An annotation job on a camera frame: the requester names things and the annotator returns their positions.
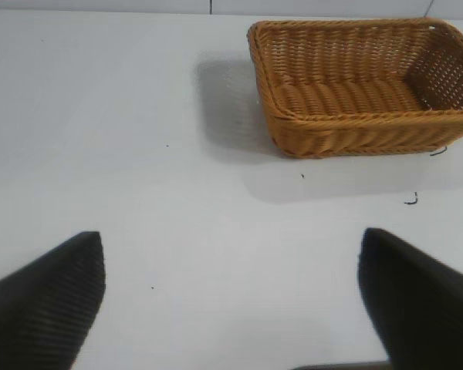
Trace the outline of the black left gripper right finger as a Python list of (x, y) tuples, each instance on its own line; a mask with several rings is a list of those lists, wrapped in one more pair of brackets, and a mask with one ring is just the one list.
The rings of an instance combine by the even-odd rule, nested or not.
[(463, 369), (463, 274), (379, 228), (364, 232), (357, 273), (394, 369)]

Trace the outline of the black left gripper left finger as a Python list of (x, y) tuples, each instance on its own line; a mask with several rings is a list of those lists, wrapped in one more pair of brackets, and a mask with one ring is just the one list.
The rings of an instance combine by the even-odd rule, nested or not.
[(0, 369), (70, 369), (106, 290), (97, 231), (81, 232), (0, 280)]

